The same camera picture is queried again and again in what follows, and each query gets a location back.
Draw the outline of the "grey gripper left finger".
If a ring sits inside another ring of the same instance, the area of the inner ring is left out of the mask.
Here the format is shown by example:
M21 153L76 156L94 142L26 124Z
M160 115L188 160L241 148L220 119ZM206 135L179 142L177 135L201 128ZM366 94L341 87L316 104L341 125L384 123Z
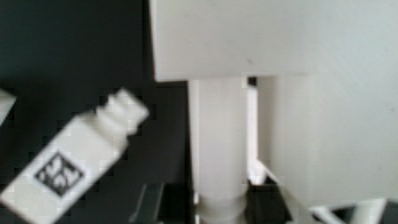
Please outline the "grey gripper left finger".
M145 184L142 187L137 209L128 219L129 224L176 224L170 219L160 217L163 195L165 184Z

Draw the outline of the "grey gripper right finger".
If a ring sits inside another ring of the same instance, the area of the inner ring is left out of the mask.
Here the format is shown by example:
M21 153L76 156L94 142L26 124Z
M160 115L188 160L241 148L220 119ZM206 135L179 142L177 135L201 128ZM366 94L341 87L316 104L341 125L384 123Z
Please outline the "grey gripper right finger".
M288 224L293 220L275 184L248 187L245 216L248 224Z

